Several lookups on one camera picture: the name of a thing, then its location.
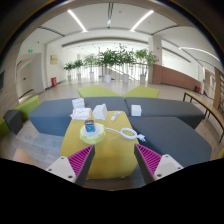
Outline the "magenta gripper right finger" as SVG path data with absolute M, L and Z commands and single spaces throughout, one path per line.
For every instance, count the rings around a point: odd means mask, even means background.
M 169 154 L 160 155 L 140 144 L 134 145 L 134 154 L 146 184 L 160 180 L 183 168 Z

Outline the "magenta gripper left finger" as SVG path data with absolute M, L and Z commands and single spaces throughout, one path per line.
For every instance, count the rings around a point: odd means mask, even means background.
M 90 145 L 69 157 L 59 157 L 47 168 L 47 171 L 78 186 L 83 186 L 94 155 L 95 146 Z

